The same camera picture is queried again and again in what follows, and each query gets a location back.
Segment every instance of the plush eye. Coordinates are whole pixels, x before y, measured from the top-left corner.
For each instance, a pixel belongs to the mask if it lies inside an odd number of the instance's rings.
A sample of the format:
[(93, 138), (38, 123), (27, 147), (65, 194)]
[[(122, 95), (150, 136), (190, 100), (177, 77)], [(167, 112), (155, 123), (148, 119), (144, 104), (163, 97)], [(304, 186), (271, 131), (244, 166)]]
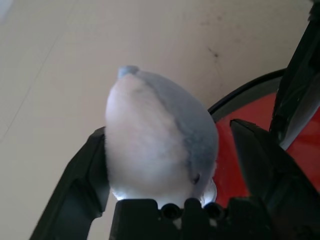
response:
[(200, 174), (198, 173), (196, 177), (192, 180), (192, 183), (195, 185), (199, 182), (199, 180), (200, 180)]

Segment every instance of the red plastic part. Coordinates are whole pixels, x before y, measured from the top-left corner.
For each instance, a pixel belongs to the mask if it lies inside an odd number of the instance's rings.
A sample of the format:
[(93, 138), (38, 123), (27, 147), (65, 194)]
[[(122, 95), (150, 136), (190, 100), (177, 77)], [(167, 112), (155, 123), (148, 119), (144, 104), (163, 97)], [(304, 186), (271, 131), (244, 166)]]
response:
[[(216, 123), (219, 132), (217, 169), (213, 177), (217, 187), (216, 202), (223, 207), (231, 197), (248, 196), (249, 192), (238, 165), (238, 156), (230, 120), (242, 119), (269, 130), (276, 94), (272, 93), (255, 100), (230, 113)], [(320, 191), (320, 110), (288, 148), (315, 188)]]

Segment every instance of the plush toy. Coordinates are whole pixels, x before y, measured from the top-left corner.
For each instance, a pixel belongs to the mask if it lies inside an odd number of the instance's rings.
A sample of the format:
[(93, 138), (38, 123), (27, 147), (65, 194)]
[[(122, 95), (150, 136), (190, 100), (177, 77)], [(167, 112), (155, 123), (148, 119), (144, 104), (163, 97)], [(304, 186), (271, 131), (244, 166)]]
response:
[(205, 107), (171, 80), (136, 66), (119, 69), (105, 113), (108, 179), (118, 200), (154, 199), (205, 205), (217, 195), (212, 180), (218, 132)]

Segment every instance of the gray and white plush toy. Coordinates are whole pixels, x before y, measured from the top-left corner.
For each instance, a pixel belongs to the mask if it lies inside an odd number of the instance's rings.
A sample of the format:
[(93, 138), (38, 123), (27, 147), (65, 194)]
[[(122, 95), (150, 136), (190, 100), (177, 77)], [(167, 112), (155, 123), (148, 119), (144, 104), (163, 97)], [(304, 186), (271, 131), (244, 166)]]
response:
[(218, 132), (204, 106), (183, 88), (136, 66), (119, 69), (105, 113), (108, 179), (118, 200), (154, 199), (205, 205), (217, 195), (212, 180)]

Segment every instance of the beige floor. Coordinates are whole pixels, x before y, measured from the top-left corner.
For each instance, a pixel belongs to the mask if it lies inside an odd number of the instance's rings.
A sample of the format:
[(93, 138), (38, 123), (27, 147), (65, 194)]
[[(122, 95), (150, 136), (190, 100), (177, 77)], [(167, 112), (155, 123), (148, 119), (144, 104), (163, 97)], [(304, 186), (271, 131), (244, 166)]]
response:
[[(310, 7), (307, 0), (14, 0), (0, 22), (0, 239), (30, 236), (68, 161), (104, 125), (119, 66), (165, 75), (209, 107), (284, 68)], [(88, 239), (108, 238), (114, 205), (111, 197)]]

